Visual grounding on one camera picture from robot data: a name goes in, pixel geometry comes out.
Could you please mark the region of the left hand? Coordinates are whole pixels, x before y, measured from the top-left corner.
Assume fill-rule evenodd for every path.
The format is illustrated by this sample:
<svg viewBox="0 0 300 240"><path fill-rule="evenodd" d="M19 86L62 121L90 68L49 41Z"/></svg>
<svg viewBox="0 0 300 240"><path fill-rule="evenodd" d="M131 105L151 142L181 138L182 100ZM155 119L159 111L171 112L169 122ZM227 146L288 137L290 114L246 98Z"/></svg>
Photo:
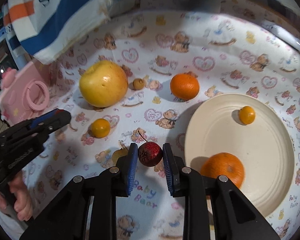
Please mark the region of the left hand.
<svg viewBox="0 0 300 240"><path fill-rule="evenodd" d="M30 193L23 182L23 173L18 172L13 180L10 181L10 192L15 195L16 202L14 204L14 210L17 213L19 221L28 221L33 215L33 204ZM6 199L0 193L0 211L6 212L7 202Z"/></svg>

